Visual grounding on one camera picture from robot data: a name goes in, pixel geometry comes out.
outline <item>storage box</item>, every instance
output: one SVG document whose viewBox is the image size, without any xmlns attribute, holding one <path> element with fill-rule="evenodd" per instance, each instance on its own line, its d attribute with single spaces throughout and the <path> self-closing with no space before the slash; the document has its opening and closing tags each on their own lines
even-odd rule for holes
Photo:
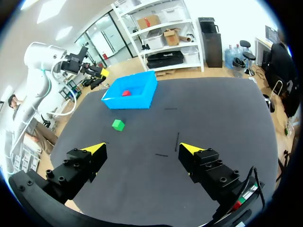
<svg viewBox="0 0 303 227">
<path fill-rule="evenodd" d="M 185 10 L 183 7 L 177 6 L 169 9 L 164 9 L 162 12 L 168 22 L 186 19 Z"/>
<path fill-rule="evenodd" d="M 200 63 L 199 60 L 199 51 L 195 47 L 183 47 L 181 48 L 181 53 L 184 56 L 185 63 L 187 64 L 195 64 Z"/>
<path fill-rule="evenodd" d="M 150 15 L 147 17 L 143 17 L 139 20 L 137 20 L 139 28 L 145 29 L 151 26 L 159 25 L 161 24 L 159 17 L 157 15 Z"/>
<path fill-rule="evenodd" d="M 123 12 L 131 10 L 133 7 L 139 5 L 141 2 L 138 0 L 117 0 L 115 5 L 119 7 Z"/>
<path fill-rule="evenodd" d="M 121 77 L 114 81 L 101 101 L 109 109 L 149 109 L 157 84 L 154 71 Z M 125 90 L 132 95 L 122 96 Z"/>
<path fill-rule="evenodd" d="M 154 29 L 151 30 L 144 40 L 145 45 L 148 44 L 151 50 L 159 49 L 164 47 L 164 37 L 163 33 L 161 32 L 161 29 Z"/>
<path fill-rule="evenodd" d="M 166 42 L 168 46 L 175 46 L 178 45 L 180 42 L 178 31 L 180 29 L 173 28 L 173 29 L 166 29 L 166 32 L 164 32 L 164 36 L 166 38 Z"/>
</svg>

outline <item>wooden floor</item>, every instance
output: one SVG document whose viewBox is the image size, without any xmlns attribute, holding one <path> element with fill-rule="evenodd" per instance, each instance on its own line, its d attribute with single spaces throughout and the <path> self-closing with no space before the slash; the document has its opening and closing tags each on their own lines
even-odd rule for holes
<svg viewBox="0 0 303 227">
<path fill-rule="evenodd" d="M 256 69 L 262 70 L 260 67 L 254 66 L 254 70 Z M 110 74 L 109 77 L 106 79 L 105 83 L 112 84 L 117 78 L 127 76 L 130 74 L 142 72 L 143 67 L 140 64 L 140 61 L 138 58 L 133 58 L 121 63 L 118 63 L 116 65 L 113 65 L 108 68 Z M 204 78 L 204 77 L 230 77 L 233 78 L 232 70 L 228 68 L 208 68 L 207 65 L 205 65 L 205 71 L 201 72 L 200 68 L 192 68 L 192 69 L 179 69 L 176 70 L 174 74 L 164 75 L 164 76 L 158 76 L 158 80 L 165 80 L 165 79 L 181 79 L 181 78 Z M 260 88 L 261 92 L 266 95 L 270 95 L 271 89 L 268 88 L 268 84 L 266 80 L 259 77 L 257 74 L 254 76 L 255 80 L 257 81 L 258 87 Z M 100 89 L 102 89 L 103 86 L 100 85 L 99 87 L 96 87 L 94 90 L 90 90 L 89 87 L 86 87 L 82 91 L 82 95 L 77 100 L 77 107 L 82 102 L 82 100 L 85 98 L 85 96 L 90 92 L 95 92 Z M 293 139 L 294 139 L 294 133 L 292 133 L 290 136 L 285 136 L 284 134 L 284 128 L 287 123 L 287 116 L 284 113 L 283 105 L 279 97 L 274 95 L 273 102 L 276 106 L 275 112 L 271 113 L 273 123 L 276 130 L 276 140 L 277 140 L 277 146 L 278 146 L 278 157 L 282 162 L 284 162 L 283 152 L 284 150 L 288 150 L 289 152 L 292 149 L 293 145 Z M 68 106 L 66 107 L 66 111 L 69 111 L 72 109 L 73 103 L 70 102 Z M 68 122 L 70 116 L 65 116 L 60 119 L 60 122 L 57 124 L 57 128 L 55 131 L 55 134 L 57 136 L 60 136 L 62 130 L 64 129 L 66 123 Z M 45 178 L 45 171 L 47 169 L 53 169 L 53 166 L 50 162 L 50 158 L 45 152 L 41 154 L 41 162 L 38 166 L 38 174 L 40 174 L 43 178 Z M 80 212 L 79 208 L 73 203 L 73 201 L 68 201 L 65 204 L 66 206 L 72 208 L 75 211 Z"/>
</svg>

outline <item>monitor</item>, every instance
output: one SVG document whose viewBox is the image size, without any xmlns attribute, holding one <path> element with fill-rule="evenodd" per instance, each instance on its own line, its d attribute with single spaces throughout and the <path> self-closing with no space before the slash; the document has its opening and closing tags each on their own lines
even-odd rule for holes
<svg viewBox="0 0 303 227">
<path fill-rule="evenodd" d="M 265 25 L 265 38 L 274 44 L 280 41 L 278 37 L 278 32 L 266 25 Z"/>
</svg>

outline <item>person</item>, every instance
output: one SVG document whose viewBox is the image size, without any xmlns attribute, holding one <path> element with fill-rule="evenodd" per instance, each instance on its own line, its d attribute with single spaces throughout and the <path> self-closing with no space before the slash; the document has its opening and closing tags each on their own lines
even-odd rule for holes
<svg viewBox="0 0 303 227">
<path fill-rule="evenodd" d="M 278 29 L 278 37 L 280 43 L 273 44 L 268 57 L 268 67 L 265 72 L 265 77 L 271 89 L 274 88 L 276 82 L 283 82 L 283 91 L 287 90 L 285 86 L 290 80 L 292 83 L 297 79 L 297 71 L 292 60 L 292 57 L 287 51 L 287 39 L 281 29 Z M 277 85 L 275 92 L 279 92 L 280 85 Z"/>
<path fill-rule="evenodd" d="M 280 43 L 273 44 L 271 47 L 265 77 L 272 90 L 278 80 L 282 81 L 283 87 L 280 95 L 282 96 L 284 112 L 287 117 L 292 117 L 300 104 L 299 79 L 293 59 L 287 51 L 287 39 L 282 30 L 278 29 L 277 33 Z M 280 88 L 280 84 L 278 84 L 274 92 L 277 94 Z"/>
<path fill-rule="evenodd" d="M 11 95 L 8 99 L 9 106 L 14 109 L 13 120 L 15 120 L 17 111 L 23 101 L 17 99 L 15 95 Z M 44 150 L 48 155 L 51 154 L 53 146 L 56 144 L 58 137 L 47 127 L 38 122 L 35 118 L 28 125 L 25 137 L 35 142 L 41 150 Z"/>
</svg>

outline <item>red object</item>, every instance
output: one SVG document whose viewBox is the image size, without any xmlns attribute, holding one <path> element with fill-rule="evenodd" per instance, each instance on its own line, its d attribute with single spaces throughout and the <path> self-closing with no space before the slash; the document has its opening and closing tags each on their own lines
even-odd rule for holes
<svg viewBox="0 0 303 227">
<path fill-rule="evenodd" d="M 149 20 L 146 17 L 144 17 L 144 20 L 145 20 L 145 23 L 146 23 L 147 27 L 150 27 L 151 23 L 149 22 Z"/>
<path fill-rule="evenodd" d="M 122 93 L 122 96 L 131 96 L 131 92 L 129 90 L 126 90 Z"/>
<path fill-rule="evenodd" d="M 107 55 L 104 53 L 103 55 L 103 58 L 105 59 L 105 60 L 107 60 L 108 59 L 108 57 L 107 57 Z"/>
<path fill-rule="evenodd" d="M 239 207 L 241 206 L 241 202 L 238 200 L 236 203 L 235 203 L 235 205 L 232 207 L 232 210 L 237 210 L 237 209 L 239 209 Z"/>
</svg>

